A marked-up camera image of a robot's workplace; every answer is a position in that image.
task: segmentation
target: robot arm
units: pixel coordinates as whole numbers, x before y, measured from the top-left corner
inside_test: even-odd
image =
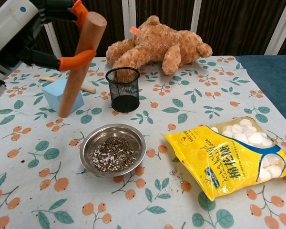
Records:
[[[90,62],[95,50],[60,59],[34,50],[44,24],[67,20],[82,29],[87,13],[81,0],[7,0],[0,7],[0,82],[22,62],[58,71],[74,70]],[[0,96],[3,92],[4,85],[0,83]]]

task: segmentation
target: metal bowl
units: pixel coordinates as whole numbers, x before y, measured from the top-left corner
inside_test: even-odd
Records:
[[[134,164],[126,170],[112,173],[100,172],[89,162],[88,154],[93,152],[99,145],[104,143],[110,137],[122,137],[134,149],[134,155],[137,159]],[[85,169],[98,177],[115,177],[126,174],[135,169],[143,160],[145,151],[146,142],[144,136],[137,129],[124,124],[111,124],[104,125],[94,130],[85,138],[80,150],[80,160]]]

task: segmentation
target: blue label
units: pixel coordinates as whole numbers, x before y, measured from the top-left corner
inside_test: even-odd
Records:
[[[208,167],[204,170],[204,172],[205,172],[205,174],[207,174],[211,177],[213,185],[215,186],[216,189],[218,189],[220,184],[219,184],[219,181],[218,181],[217,177],[215,176],[213,170],[210,167]]]

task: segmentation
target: marshmallow bag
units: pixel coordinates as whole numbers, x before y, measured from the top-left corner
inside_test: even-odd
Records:
[[[163,136],[211,201],[286,176],[286,152],[251,117]]]

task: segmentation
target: orange tag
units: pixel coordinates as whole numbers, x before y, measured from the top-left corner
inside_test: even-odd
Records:
[[[129,30],[129,32],[131,32],[132,34],[139,36],[140,30],[134,26],[132,26]]]

